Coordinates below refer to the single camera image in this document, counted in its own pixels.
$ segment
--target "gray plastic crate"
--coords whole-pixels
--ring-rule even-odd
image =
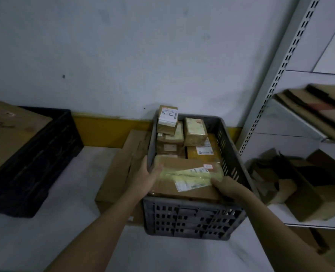
[[[244,167],[226,126],[220,117],[179,114],[181,121],[186,117],[203,119],[208,133],[214,133],[222,155],[224,175],[249,188],[258,196],[256,187]],[[156,125],[147,154],[147,169],[152,167],[156,155]],[[143,199],[145,230],[149,235],[174,236],[182,238],[228,240],[231,233],[246,218],[246,213],[233,200],[227,205],[146,196]]]

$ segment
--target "forearm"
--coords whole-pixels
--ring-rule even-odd
[[[245,209],[275,271],[334,271],[252,192],[242,189],[236,200]]]
[[[105,271],[138,201],[132,193],[124,193],[60,253],[46,271]]]

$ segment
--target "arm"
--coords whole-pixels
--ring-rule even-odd
[[[120,199],[83,230],[47,267],[56,271],[105,271],[126,221],[136,204],[150,191],[162,168],[149,174],[145,156],[141,168]]]
[[[334,271],[246,187],[230,177],[212,184],[244,208],[274,271]]]

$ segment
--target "white wall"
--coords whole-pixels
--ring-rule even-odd
[[[170,104],[242,125],[296,3],[0,0],[0,99],[146,119]]]

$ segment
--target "left hand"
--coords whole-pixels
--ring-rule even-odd
[[[151,190],[156,178],[161,174],[163,165],[154,167],[152,172],[147,171],[147,155],[142,160],[140,169],[135,173],[127,192],[137,196],[140,201]]]

